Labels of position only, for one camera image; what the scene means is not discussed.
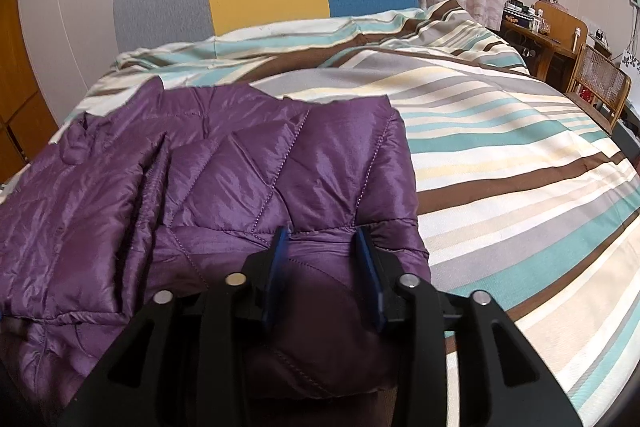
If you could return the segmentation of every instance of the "wooden chair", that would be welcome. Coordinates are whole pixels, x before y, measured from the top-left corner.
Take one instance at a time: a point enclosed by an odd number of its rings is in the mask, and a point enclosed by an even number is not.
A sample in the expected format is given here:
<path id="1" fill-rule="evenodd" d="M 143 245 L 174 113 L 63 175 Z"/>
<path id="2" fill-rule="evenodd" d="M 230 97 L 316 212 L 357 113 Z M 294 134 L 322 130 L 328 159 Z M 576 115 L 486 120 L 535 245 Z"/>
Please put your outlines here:
<path id="1" fill-rule="evenodd" d="M 578 94 L 580 87 L 589 89 L 594 98 L 600 100 L 607 107 L 609 118 L 580 97 Z M 611 136 L 613 127 L 625 105 L 629 89 L 631 89 L 631 79 L 615 67 L 610 60 L 584 44 L 575 61 L 574 73 L 569 81 L 565 96 Z"/>

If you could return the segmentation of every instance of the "wooden cabinet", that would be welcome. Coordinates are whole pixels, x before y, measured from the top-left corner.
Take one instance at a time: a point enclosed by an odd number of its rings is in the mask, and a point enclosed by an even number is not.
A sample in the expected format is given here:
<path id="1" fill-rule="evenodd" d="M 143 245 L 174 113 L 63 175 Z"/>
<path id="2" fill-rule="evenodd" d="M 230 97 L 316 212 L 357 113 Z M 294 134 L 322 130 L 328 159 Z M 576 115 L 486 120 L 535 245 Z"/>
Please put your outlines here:
<path id="1" fill-rule="evenodd" d="M 7 181 L 24 165 L 24 160 L 6 129 L 0 128 L 0 183 Z"/>
<path id="2" fill-rule="evenodd" d="M 0 182 L 33 160 L 57 129 L 31 69 L 18 0 L 0 0 Z"/>
<path id="3" fill-rule="evenodd" d="M 46 146 L 58 130 L 44 98 L 38 92 L 25 103 L 9 121 L 20 149 L 32 160 Z"/>

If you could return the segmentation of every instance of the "bed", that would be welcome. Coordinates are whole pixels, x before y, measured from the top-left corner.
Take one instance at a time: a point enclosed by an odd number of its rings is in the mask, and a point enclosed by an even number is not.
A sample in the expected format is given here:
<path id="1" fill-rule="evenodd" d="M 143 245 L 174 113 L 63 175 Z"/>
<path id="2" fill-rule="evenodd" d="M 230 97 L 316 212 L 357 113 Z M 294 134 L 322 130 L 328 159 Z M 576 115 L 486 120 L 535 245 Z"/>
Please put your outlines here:
<path id="1" fill-rule="evenodd" d="M 640 360 L 638 175 L 597 124 L 455 0 L 428 10 L 407 2 L 382 0 L 388 9 L 368 14 L 334 12 L 328 0 L 332 18 L 303 6 L 292 17 L 300 20 L 280 14 L 226 31 L 213 17 L 173 44 L 170 32 L 183 29 L 168 18 L 158 45 L 160 30 L 143 24 L 159 18 L 138 23 L 124 15 L 138 4 L 116 0 L 125 52 L 52 141 L 78 114 L 109 114 L 155 76 L 165 89 L 248 83 L 318 103 L 387 95 L 406 126 L 433 284 L 491 292 L 594 426 Z M 151 40 L 127 41 L 127 23 Z M 127 51 L 138 44 L 149 47 Z M 453 345 L 447 367 L 454 426 Z"/>

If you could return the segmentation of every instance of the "purple puffer jacket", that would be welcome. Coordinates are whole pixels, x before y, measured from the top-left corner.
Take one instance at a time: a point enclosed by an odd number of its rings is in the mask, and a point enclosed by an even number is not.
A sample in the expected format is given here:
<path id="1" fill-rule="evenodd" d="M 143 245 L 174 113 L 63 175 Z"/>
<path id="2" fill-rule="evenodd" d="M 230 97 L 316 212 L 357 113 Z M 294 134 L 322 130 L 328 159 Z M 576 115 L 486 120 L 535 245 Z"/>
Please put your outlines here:
<path id="1" fill-rule="evenodd" d="M 78 118 L 0 205 L 0 356 L 52 421 L 150 296 L 205 290 L 288 225 L 288 295 L 269 342 L 245 353 L 250 395 L 388 388 L 398 354 L 367 326 L 351 239 L 366 225 L 428 279 L 416 210 L 386 98 L 315 105 L 154 79 L 108 117 Z"/>

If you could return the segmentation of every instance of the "striped bedding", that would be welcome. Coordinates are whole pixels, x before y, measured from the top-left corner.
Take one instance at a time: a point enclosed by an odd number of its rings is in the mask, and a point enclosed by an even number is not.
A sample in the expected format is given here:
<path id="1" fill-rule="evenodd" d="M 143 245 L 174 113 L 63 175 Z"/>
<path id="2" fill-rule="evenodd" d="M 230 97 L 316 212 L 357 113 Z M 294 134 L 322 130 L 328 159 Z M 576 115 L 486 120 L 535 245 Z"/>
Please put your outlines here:
<path id="1" fill-rule="evenodd" d="M 640 359 L 638 176 L 590 118 L 457 3 L 124 54 L 70 118 L 106 114 L 155 75 L 167 88 L 250 82 L 320 103 L 388 95 L 406 125 L 434 285 L 490 291 L 585 426 L 619 394 Z"/>

